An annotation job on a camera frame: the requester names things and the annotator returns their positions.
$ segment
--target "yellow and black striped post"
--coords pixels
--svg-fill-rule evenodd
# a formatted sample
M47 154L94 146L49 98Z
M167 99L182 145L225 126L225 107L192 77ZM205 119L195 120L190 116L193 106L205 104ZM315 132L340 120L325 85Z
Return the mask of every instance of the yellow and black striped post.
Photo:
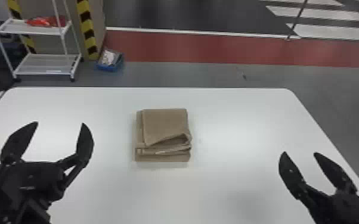
M10 10L10 13L12 17L18 20L22 20L21 16L21 9L17 2L17 0L7 0L8 9ZM22 35L24 44L28 47L29 51L33 54L36 53L35 51L35 44L33 43L33 40L30 38L29 35Z
M93 29L93 22L91 17L91 11L89 8L88 0L77 0L76 8L81 20L81 31L85 38L85 48L88 51L90 60L96 60L98 58L97 44L95 38L95 32Z

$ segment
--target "white table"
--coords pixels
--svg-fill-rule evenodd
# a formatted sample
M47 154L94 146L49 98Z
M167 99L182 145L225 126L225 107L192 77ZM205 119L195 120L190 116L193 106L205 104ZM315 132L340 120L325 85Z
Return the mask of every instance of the white table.
M189 113L190 162L134 162L136 111L178 107ZM278 174L283 151L317 189L335 190L315 151L359 190L358 176L285 89L15 88L0 100L0 149L32 121L39 127L25 160L70 155L82 122L95 140L89 166L51 206L53 224L314 223Z

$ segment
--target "shelf rack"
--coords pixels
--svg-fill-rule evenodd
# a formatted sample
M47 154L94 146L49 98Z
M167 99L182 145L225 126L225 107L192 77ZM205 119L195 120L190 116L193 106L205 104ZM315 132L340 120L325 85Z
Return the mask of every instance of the shelf rack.
M64 54L33 54L29 51L28 47L25 45L27 50L27 55L22 60L22 62L17 66L16 69L13 69L10 59L8 58L4 46L0 40L0 49L3 53L3 56L7 62L9 69L13 75L13 78L17 81L20 79L18 75L65 75L70 76L72 82L75 81L75 71L78 67L79 62L82 59L81 50L78 44L78 38L76 32L74 31L74 40L78 50L77 54L68 54L65 35L68 30L72 27L72 19L68 10L66 0L63 0L68 21L66 25L61 26L57 10L57 4L55 0L51 0L55 17L57 18L58 27L36 27L31 26L25 23L24 20L17 20L10 18L5 21L0 26L0 34L18 34L23 40L22 35L50 35L50 36L59 36L63 44Z

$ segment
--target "brown towel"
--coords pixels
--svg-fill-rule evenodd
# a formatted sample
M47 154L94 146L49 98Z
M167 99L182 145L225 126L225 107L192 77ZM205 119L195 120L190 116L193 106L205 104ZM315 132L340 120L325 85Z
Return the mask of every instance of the brown towel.
M136 161L189 161L191 139L187 110L137 112Z

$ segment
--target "red floor stripe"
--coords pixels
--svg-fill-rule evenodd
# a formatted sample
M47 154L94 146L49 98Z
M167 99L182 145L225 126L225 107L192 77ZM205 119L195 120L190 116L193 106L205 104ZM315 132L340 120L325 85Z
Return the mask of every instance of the red floor stripe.
M359 67L358 41L107 31L126 61Z

